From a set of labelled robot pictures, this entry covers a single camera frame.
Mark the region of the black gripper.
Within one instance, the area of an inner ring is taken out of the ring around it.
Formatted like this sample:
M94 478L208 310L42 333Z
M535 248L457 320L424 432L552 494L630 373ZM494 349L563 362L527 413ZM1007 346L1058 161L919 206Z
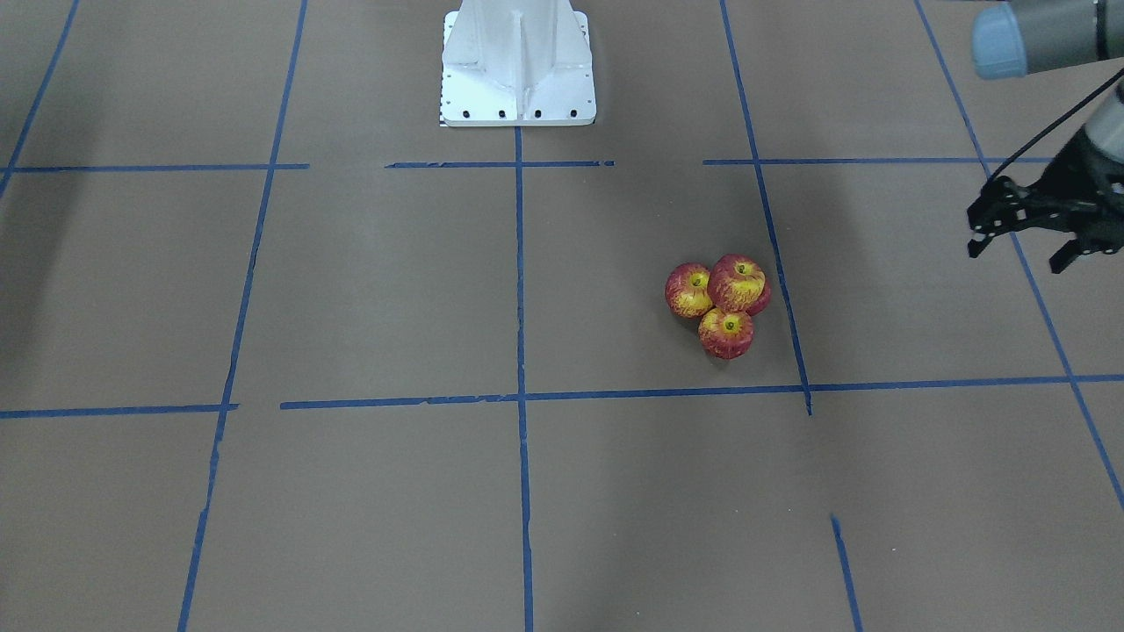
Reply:
M989 180L967 209L972 240L968 256L979 258L1003 233L1053 231L1070 236L1050 256L1053 276L1085 255L1120 251L1121 159L1096 147L1091 139L1068 141L1042 177L1024 189L1019 209L1019 186L1014 180Z

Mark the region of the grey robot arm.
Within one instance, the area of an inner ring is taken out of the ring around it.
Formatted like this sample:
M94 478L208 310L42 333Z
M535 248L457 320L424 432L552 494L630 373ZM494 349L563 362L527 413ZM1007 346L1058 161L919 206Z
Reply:
M1000 1L973 21L972 60L984 80L1039 75L1123 55L1120 1ZM973 233L970 258L1005 233L1067 233L1050 258L1053 273L1089 255L1116 255L1123 245L1123 87L1113 75L1072 111L1095 103L1088 118L1042 175L1019 186L996 168L967 219Z

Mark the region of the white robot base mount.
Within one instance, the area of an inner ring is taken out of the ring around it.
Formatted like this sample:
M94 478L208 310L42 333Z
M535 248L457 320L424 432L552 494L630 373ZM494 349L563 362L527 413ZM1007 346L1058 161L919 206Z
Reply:
M443 20L439 123L589 126L593 44L570 1L462 1Z

